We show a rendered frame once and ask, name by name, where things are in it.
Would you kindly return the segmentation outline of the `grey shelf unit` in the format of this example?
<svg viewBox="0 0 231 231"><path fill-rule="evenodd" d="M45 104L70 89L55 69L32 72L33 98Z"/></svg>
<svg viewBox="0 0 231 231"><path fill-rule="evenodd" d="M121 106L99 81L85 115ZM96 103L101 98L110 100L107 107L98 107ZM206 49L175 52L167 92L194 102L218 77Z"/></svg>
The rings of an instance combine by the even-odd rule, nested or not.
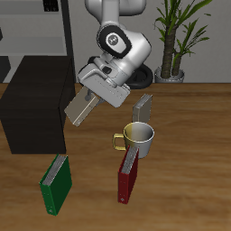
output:
<svg viewBox="0 0 231 231"><path fill-rule="evenodd" d="M9 83L24 56L74 58L69 0L45 12L42 0L0 0L0 83Z"/></svg>

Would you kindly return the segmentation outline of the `green book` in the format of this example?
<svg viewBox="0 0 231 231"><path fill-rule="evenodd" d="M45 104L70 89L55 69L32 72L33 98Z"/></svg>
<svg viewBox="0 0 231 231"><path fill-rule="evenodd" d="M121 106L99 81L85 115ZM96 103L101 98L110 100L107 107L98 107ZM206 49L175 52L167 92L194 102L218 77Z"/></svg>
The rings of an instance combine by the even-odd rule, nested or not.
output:
<svg viewBox="0 0 231 231"><path fill-rule="evenodd" d="M57 216L72 186L69 157L57 154L39 185L47 213Z"/></svg>

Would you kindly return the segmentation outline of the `tan yellow book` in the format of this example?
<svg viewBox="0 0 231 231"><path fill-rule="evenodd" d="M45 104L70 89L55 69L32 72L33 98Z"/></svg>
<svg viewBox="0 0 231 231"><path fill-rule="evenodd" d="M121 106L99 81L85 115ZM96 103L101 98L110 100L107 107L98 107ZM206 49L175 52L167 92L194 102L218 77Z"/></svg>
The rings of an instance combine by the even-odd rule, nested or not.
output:
<svg viewBox="0 0 231 231"><path fill-rule="evenodd" d="M80 126L99 101L99 98L93 92L91 93L91 99L86 101L87 92L88 88L83 87L64 109L70 122L75 126Z"/></svg>
<svg viewBox="0 0 231 231"><path fill-rule="evenodd" d="M150 120L152 95L144 94L133 106L133 121L147 123Z"/></svg>

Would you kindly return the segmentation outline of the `black box on shelf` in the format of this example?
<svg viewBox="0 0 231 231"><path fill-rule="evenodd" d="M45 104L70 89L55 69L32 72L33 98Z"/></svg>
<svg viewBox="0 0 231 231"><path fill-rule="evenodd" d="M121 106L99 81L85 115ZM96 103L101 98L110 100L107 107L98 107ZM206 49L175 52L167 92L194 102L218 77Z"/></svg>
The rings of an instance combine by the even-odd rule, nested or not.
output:
<svg viewBox="0 0 231 231"><path fill-rule="evenodd" d="M58 0L42 0L43 9L45 12L58 12Z"/></svg>

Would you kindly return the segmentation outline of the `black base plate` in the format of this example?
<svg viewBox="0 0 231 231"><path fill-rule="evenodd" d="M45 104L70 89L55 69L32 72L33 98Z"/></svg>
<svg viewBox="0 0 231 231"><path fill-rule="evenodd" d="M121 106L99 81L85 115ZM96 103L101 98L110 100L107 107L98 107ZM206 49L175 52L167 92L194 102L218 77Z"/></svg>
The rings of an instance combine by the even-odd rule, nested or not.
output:
<svg viewBox="0 0 231 231"><path fill-rule="evenodd" d="M90 57L88 65L113 88L126 84L130 89L142 89L149 87L153 80L152 71L146 65L127 58L120 60L103 54Z"/></svg>

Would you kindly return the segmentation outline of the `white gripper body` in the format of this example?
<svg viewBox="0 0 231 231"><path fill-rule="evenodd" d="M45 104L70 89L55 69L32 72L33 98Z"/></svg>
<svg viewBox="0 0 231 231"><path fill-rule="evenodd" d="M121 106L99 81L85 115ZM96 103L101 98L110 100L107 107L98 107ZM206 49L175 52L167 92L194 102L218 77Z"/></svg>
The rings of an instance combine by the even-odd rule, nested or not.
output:
<svg viewBox="0 0 231 231"><path fill-rule="evenodd" d="M99 95L107 103L114 107L120 107L130 94L130 88L124 84L115 88L109 84L107 75L95 64L88 64L79 74L79 82L91 91Z"/></svg>

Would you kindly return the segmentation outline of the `red book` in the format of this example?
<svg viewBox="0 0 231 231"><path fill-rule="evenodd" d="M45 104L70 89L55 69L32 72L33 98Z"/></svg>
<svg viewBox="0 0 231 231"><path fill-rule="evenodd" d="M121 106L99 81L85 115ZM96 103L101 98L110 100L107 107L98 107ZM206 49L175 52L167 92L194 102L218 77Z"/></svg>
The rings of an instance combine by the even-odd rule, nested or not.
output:
<svg viewBox="0 0 231 231"><path fill-rule="evenodd" d="M137 177L138 154L139 149L137 147L127 147L118 170L117 200L119 203L127 204L130 199Z"/></svg>

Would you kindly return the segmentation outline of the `green pot plant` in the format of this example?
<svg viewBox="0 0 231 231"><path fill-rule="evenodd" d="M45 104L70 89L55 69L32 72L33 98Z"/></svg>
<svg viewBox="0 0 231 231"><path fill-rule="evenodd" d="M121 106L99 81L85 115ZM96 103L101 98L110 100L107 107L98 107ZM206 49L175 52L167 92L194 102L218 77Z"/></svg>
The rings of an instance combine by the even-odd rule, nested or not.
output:
<svg viewBox="0 0 231 231"><path fill-rule="evenodd" d="M199 9L210 4L212 0L196 0L185 8L180 7L182 0L164 0L164 11L158 8L161 17L155 20L160 22L163 28L158 28L164 44L162 65L154 72L156 83L182 83L185 73L180 69L181 59L186 54L193 54L190 49L199 42L207 41L203 37L207 26L201 27L195 34L192 34L198 19L188 25L185 22Z"/></svg>

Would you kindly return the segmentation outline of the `yellow and white mug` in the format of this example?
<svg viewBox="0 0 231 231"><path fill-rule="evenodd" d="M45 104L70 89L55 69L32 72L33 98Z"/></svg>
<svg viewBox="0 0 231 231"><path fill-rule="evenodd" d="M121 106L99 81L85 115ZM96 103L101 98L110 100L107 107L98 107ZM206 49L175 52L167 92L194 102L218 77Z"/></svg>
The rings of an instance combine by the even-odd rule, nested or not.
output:
<svg viewBox="0 0 231 231"><path fill-rule="evenodd" d="M121 134L113 135L113 148L118 151L125 151L128 146L137 147L139 149L139 159L147 156L152 140L154 137L153 128L143 122L133 122L125 126ZM116 138L122 138L125 142L124 146L116 145Z"/></svg>

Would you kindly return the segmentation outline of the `dark brown desk caddy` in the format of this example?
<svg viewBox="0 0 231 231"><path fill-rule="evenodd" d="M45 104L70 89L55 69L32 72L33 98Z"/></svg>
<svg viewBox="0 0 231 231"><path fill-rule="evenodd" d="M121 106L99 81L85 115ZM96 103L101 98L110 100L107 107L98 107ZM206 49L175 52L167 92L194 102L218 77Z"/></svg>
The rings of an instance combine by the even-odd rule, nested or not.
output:
<svg viewBox="0 0 231 231"><path fill-rule="evenodd" d="M0 98L11 153L65 153L64 109L74 96L70 56L23 57Z"/></svg>

